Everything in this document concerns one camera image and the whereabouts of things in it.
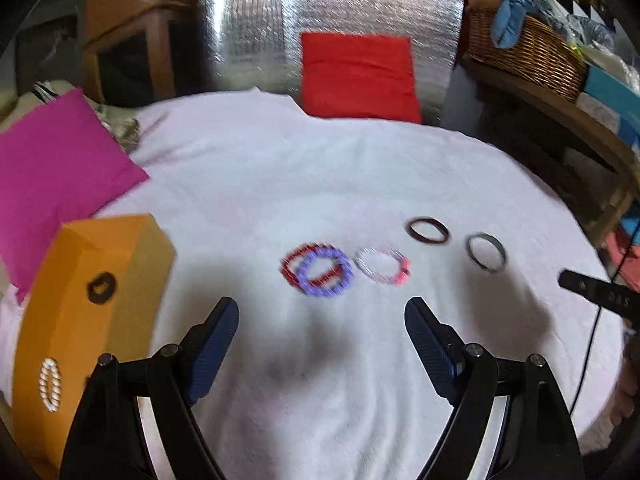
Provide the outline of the person's right hand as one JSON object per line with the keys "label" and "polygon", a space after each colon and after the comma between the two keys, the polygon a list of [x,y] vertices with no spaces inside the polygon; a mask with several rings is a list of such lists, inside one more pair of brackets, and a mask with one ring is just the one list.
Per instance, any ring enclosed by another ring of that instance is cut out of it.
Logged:
{"label": "person's right hand", "polygon": [[634,414],[634,396],[639,391],[639,377],[634,369],[632,358],[639,352],[639,334],[635,333],[628,342],[623,353],[622,367],[616,382],[613,396],[613,407],[610,421],[617,427]]}

